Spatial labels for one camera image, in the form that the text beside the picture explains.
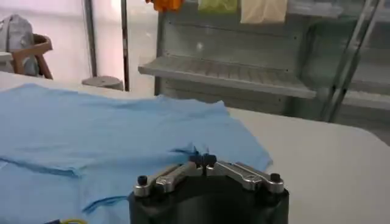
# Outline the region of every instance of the white cloth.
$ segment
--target white cloth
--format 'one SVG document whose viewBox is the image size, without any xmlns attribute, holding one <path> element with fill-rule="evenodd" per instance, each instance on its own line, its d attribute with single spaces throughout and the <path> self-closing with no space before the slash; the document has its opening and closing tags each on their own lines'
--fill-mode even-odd
<svg viewBox="0 0 390 224">
<path fill-rule="evenodd" d="M 283 23 L 287 0 L 241 0 L 241 23 Z"/>
</svg>

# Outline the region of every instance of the round stool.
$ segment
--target round stool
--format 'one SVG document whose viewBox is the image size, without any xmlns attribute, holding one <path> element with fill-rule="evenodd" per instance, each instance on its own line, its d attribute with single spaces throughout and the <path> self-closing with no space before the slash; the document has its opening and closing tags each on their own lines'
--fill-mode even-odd
<svg viewBox="0 0 390 224">
<path fill-rule="evenodd" d="M 109 89 L 117 89 L 123 91 L 123 82 L 112 76 L 98 76 L 82 81 L 83 85 L 96 86 Z"/>
</svg>

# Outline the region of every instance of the backpack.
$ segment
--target backpack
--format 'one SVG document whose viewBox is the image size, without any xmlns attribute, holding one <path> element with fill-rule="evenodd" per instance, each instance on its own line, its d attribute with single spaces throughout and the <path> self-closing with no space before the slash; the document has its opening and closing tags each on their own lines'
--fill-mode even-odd
<svg viewBox="0 0 390 224">
<path fill-rule="evenodd" d="M 11 15 L 0 21 L 0 52 L 15 52 L 33 45 L 32 26 L 26 19 L 19 15 Z M 26 75 L 39 74 L 38 63 L 34 56 L 25 58 L 23 67 Z M 10 68 L 9 63 L 2 65 L 0 62 L 0 71 L 13 72 L 13 69 Z"/>
</svg>

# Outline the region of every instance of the wooden chair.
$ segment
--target wooden chair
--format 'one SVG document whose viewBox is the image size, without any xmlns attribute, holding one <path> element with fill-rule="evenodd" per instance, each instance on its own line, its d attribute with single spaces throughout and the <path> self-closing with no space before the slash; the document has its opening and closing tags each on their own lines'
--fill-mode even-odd
<svg viewBox="0 0 390 224">
<path fill-rule="evenodd" d="M 46 36 L 34 34 L 34 43 L 33 47 L 12 52 L 12 66 L 14 72 L 17 74 L 24 74 L 23 60 L 27 57 L 34 56 L 37 59 L 40 74 L 46 79 L 53 79 L 48 64 L 43 57 L 44 53 L 53 50 L 51 40 Z"/>
</svg>

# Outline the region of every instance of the table surface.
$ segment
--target table surface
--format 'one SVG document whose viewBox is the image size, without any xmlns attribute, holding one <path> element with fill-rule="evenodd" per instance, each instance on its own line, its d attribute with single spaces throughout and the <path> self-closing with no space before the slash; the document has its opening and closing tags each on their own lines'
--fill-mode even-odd
<svg viewBox="0 0 390 224">
<path fill-rule="evenodd" d="M 24 83 L 115 99 L 131 93 L 0 72 L 0 91 Z M 271 154 L 290 191 L 293 224 L 389 223 L 390 148 L 368 131 L 343 125 L 229 109 Z"/>
</svg>

